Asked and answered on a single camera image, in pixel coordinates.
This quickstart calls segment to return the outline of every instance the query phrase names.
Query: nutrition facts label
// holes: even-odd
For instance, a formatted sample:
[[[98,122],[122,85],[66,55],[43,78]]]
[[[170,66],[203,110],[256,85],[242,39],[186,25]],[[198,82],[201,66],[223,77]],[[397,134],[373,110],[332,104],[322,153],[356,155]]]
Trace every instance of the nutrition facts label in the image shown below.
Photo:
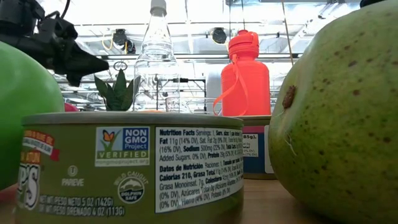
[[[155,212],[225,198],[243,186],[242,131],[156,128]]]
[[[71,217],[123,217],[123,206],[114,206],[112,197],[62,197],[41,195],[39,212]]]

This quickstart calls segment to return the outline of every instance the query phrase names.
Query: clear glass bottle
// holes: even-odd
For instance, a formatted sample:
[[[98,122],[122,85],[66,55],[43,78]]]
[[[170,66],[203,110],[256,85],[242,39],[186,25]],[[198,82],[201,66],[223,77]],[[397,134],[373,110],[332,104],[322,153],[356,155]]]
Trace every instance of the clear glass bottle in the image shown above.
[[[150,13],[142,51],[134,68],[134,76],[141,76],[140,93],[150,100],[136,100],[135,110],[165,110],[165,96],[180,93],[178,63],[165,19],[165,0],[152,0]],[[164,94],[165,86],[172,89],[167,94]]]

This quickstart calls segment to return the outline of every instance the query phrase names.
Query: green mango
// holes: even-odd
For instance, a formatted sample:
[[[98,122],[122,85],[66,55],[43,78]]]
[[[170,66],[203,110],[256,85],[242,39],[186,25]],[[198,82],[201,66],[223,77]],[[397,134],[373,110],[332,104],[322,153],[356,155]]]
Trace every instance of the green mango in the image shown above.
[[[38,62],[0,42],[0,190],[17,182],[22,147],[21,118],[64,112],[53,76]]]
[[[286,76],[269,128],[281,184],[342,223],[398,223],[398,1],[326,25]]]

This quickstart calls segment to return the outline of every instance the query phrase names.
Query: brown spot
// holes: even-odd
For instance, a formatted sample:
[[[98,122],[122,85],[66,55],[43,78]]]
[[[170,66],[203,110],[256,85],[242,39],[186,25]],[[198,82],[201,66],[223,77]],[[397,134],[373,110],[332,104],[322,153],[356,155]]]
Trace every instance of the brown spot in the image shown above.
[[[284,109],[290,108],[292,106],[295,92],[296,86],[289,86],[289,89],[287,90],[285,98],[282,102]]]
[[[391,138],[389,138],[389,137],[384,137],[384,138],[383,138],[383,141],[384,141],[385,143],[390,143],[390,142],[391,142]]]
[[[357,61],[352,61],[352,62],[350,62],[350,63],[348,64],[348,66],[349,66],[349,67],[352,67],[352,66],[356,65],[357,63],[358,63]]]

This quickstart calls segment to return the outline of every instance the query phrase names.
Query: green tin can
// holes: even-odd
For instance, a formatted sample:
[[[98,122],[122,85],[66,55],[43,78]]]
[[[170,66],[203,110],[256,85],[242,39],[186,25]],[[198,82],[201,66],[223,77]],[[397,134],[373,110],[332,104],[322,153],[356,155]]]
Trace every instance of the green tin can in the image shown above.
[[[240,119],[80,112],[22,124],[17,224],[239,222]]]
[[[240,116],[243,120],[243,177],[275,180],[269,160],[268,127],[271,116]]]

